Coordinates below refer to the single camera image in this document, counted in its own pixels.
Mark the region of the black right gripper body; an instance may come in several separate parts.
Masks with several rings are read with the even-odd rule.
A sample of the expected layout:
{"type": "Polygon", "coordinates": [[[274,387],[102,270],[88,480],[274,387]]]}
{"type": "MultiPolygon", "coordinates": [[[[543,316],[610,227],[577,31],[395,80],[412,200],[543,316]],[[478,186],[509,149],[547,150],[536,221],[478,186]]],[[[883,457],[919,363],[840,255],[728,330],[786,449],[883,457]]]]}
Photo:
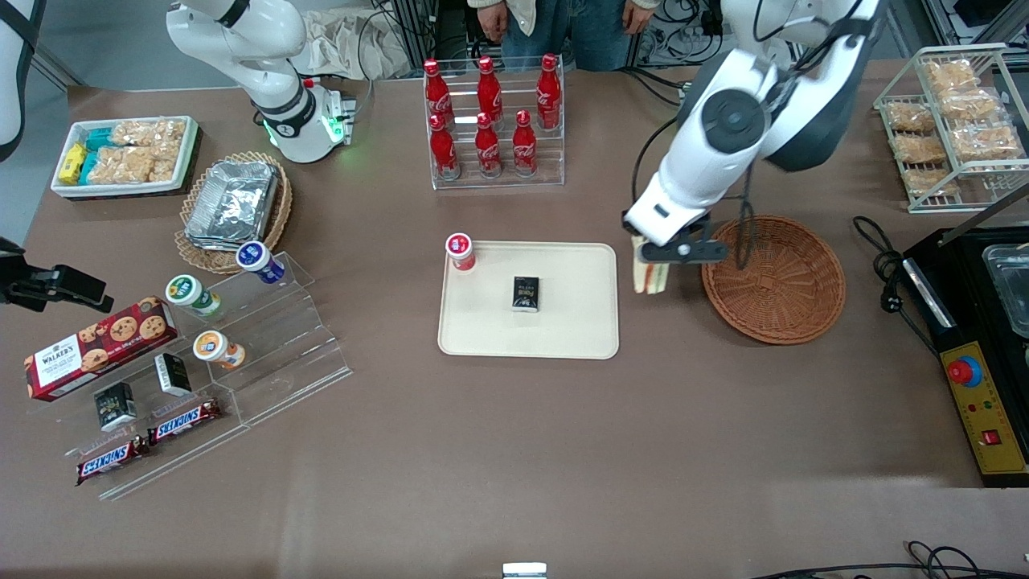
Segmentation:
{"type": "Polygon", "coordinates": [[[10,292],[11,287],[23,278],[31,275],[29,265],[23,256],[25,249],[7,238],[1,238],[1,302],[3,305],[16,305],[33,310],[33,305],[23,298],[15,297],[10,292]]]}

